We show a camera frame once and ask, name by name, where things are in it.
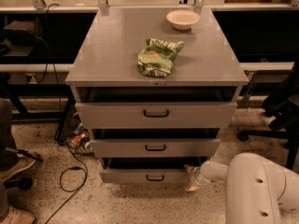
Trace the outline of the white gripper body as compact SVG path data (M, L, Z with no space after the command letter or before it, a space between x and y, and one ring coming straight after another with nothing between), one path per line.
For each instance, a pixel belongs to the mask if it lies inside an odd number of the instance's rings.
M212 171L203 166L194 167L194 171L189 174L190 184L193 186L204 186L212 182Z

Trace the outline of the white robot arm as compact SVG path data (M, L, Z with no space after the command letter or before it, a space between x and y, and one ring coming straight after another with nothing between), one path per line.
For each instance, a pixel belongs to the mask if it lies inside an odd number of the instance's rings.
M185 165L187 191L225 183L226 224L280 224L282 210L299 208L299 174L260 155L241 153L224 165Z

